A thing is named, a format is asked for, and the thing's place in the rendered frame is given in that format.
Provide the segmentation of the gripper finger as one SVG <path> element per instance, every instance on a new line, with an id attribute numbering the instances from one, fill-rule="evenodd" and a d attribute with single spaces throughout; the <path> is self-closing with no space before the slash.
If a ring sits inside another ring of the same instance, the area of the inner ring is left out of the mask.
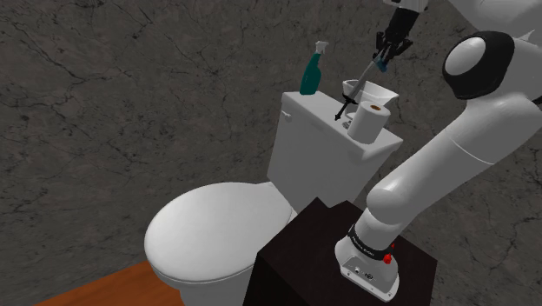
<path id="1" fill-rule="evenodd" d="M 389 47 L 386 57 L 385 64 L 388 64 L 394 57 L 401 55 L 405 50 L 409 49 L 413 45 L 413 41 L 410 39 L 404 39 L 401 43 L 392 43 Z"/>
<path id="2" fill-rule="evenodd" d="M 376 33 L 376 42 L 375 42 L 375 52 L 373 54 L 373 60 L 376 60 L 377 57 L 381 56 L 383 50 L 386 49 L 388 42 L 384 32 Z"/>

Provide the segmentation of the grey stick tool black tip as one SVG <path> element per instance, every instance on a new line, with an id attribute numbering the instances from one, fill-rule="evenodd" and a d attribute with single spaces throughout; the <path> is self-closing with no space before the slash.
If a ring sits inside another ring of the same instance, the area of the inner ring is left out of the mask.
<path id="1" fill-rule="evenodd" d="M 338 121 L 341 118 L 343 112 L 345 111 L 345 109 L 347 108 L 347 106 L 350 103 L 356 104 L 355 97 L 357 96 L 358 92 L 360 91 L 362 84 L 365 82 L 365 78 L 367 76 L 368 71 L 370 71 L 370 69 L 380 60 L 381 54 L 384 51 L 385 50 L 382 49 L 382 50 L 380 50 L 380 51 L 378 51 L 376 53 L 374 58 L 369 62 L 368 66 L 362 72 L 361 76 L 357 79 L 357 81 L 354 84 L 352 90 L 348 94 L 346 94 L 345 92 L 342 93 L 342 96 L 343 96 L 345 102 L 343 103 L 343 106 L 340 108 L 340 110 L 334 115 L 334 120 L 335 121 Z"/>

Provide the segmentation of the white bowl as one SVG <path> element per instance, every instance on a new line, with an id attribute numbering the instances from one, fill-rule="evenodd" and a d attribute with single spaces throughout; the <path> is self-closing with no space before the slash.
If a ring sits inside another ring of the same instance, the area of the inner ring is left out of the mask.
<path id="1" fill-rule="evenodd" d="M 355 103 L 350 103 L 346 107 L 344 114 L 348 120 L 352 121 L 360 102 L 368 101 L 382 106 L 387 106 L 398 97 L 399 95 L 397 93 L 389 89 L 386 89 L 376 83 L 365 81 L 354 98 Z"/>

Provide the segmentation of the teal spray bottle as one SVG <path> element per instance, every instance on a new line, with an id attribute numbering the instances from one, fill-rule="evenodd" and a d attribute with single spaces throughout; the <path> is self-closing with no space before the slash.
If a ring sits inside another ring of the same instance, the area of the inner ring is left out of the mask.
<path id="1" fill-rule="evenodd" d="M 321 81 L 321 71 L 319 69 L 319 61 L 321 55 L 325 53 L 326 47 L 329 42 L 318 41 L 315 43 L 315 52 L 311 56 L 307 67 L 304 71 L 301 79 L 300 94 L 301 95 L 313 95 L 319 87 Z"/>

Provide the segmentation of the white toilet paper roll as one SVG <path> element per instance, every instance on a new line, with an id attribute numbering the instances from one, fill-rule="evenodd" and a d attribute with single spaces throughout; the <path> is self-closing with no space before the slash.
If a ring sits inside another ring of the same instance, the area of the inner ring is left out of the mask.
<path id="1" fill-rule="evenodd" d="M 391 112 L 385 106 L 362 101 L 353 116 L 347 134 L 358 143 L 373 143 L 390 116 Z"/>

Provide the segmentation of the dark robot stand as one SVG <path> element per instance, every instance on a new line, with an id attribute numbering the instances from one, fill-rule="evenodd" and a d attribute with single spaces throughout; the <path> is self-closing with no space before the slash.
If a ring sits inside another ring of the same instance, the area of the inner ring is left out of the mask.
<path id="1" fill-rule="evenodd" d="M 430 306 L 437 260 L 395 239 L 400 284 L 388 303 L 348 281 L 334 245 L 362 210 L 345 201 L 313 200 L 258 253 L 242 306 Z"/>

